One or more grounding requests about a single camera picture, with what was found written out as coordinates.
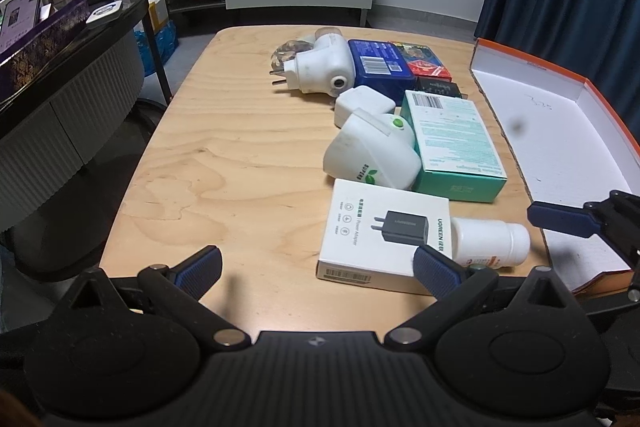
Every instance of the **black small box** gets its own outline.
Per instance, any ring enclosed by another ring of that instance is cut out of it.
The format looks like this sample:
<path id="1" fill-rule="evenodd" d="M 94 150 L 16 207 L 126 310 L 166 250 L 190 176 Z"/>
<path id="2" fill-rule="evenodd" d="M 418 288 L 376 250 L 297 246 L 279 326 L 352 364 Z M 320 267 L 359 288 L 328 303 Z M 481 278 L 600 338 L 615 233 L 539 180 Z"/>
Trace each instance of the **black small box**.
<path id="1" fill-rule="evenodd" d="M 453 98 L 463 98 L 458 84 L 453 82 L 445 82 L 436 80 L 435 78 L 418 77 L 415 81 L 415 90 L 424 91 L 431 94 L 440 94 L 442 96 L 451 96 Z"/>

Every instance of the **blue plastic container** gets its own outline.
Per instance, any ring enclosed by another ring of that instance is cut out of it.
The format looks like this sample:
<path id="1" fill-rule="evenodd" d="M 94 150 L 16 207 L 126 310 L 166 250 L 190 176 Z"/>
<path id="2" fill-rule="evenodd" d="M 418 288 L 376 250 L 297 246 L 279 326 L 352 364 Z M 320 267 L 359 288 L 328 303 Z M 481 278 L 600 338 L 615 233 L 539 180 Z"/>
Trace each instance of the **blue plastic container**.
<path id="1" fill-rule="evenodd" d="M 414 89 L 415 75 L 402 58 L 400 51 L 390 42 L 349 41 L 356 65 L 356 84 L 369 86 L 402 105 L 404 92 Z"/>

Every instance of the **blue plastic bag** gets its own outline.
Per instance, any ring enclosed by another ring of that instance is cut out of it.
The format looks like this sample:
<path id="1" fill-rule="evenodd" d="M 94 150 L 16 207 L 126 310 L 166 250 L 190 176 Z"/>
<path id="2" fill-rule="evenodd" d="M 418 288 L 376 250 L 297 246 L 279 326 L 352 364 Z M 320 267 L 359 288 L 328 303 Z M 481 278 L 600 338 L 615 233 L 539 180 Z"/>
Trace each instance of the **blue plastic bag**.
<path id="1" fill-rule="evenodd" d="M 149 76 L 156 72 L 154 60 L 151 57 L 151 49 L 149 43 L 146 40 L 144 32 L 135 32 L 136 41 L 138 42 L 138 50 L 140 51 L 140 57 L 142 58 L 142 64 L 145 67 L 145 76 Z M 169 57 L 174 54 L 175 47 L 178 45 L 178 36 L 175 31 L 175 24 L 169 20 L 164 27 L 156 33 L 156 43 L 158 44 L 158 51 L 160 52 L 160 58 L 162 63 L 166 64 Z"/>

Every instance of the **wooden table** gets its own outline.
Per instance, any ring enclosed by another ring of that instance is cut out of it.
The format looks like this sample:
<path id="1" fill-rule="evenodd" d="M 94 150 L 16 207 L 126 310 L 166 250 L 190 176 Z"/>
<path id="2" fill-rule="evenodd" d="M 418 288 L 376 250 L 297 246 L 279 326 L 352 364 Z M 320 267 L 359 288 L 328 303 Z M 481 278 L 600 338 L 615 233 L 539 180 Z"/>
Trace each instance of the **wooden table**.
<path id="1" fill-rule="evenodd" d="M 112 277 L 153 263 L 172 266 L 205 245 L 223 253 L 222 279 L 204 305 L 247 331 L 375 330 L 380 336 L 433 299 L 316 279 L 332 180 L 324 150 L 337 134 L 332 99 L 271 86 L 270 57 L 316 26 L 221 31 L 175 95 L 127 190 L 101 266 Z M 471 44 L 343 28 L 348 39 L 427 44 L 473 100 L 508 181 L 493 204 L 451 203 L 451 214 L 529 228 L 532 251 L 512 270 L 546 264 L 542 233 L 527 223 L 527 188 L 500 126 L 479 92 Z"/>

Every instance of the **white power adapter box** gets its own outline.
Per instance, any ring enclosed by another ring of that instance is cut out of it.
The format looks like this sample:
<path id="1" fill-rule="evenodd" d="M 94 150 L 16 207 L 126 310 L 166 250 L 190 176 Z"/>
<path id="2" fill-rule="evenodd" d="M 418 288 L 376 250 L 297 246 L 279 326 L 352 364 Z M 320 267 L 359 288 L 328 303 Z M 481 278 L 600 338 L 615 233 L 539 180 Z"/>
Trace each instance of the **white power adapter box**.
<path id="1" fill-rule="evenodd" d="M 425 242 L 452 257 L 449 200 L 336 180 L 316 277 L 428 295 L 413 268 Z"/>

